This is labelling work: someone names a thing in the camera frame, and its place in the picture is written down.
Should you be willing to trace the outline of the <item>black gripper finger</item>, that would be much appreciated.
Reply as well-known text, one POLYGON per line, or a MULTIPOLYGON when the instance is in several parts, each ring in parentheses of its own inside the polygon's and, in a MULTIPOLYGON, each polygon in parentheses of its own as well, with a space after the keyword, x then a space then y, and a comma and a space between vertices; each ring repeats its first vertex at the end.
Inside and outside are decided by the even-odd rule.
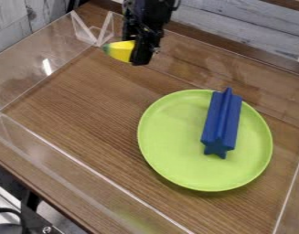
POLYGON ((159 51, 160 46, 148 38, 137 37, 135 39, 135 47, 129 57, 129 62, 133 66, 149 64, 152 55, 159 51))
POLYGON ((135 35, 136 35, 136 24, 133 22, 123 22, 123 29, 121 29, 121 40, 128 41, 128 40, 135 40, 135 35))

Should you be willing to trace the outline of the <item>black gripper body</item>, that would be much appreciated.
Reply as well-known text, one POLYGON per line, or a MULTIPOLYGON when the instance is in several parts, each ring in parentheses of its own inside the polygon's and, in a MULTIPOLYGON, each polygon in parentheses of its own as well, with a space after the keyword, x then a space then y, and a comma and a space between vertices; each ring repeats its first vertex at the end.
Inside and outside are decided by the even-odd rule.
POLYGON ((164 25, 179 6, 180 0, 123 0, 123 22, 136 24, 135 37, 145 37, 160 46, 164 25))

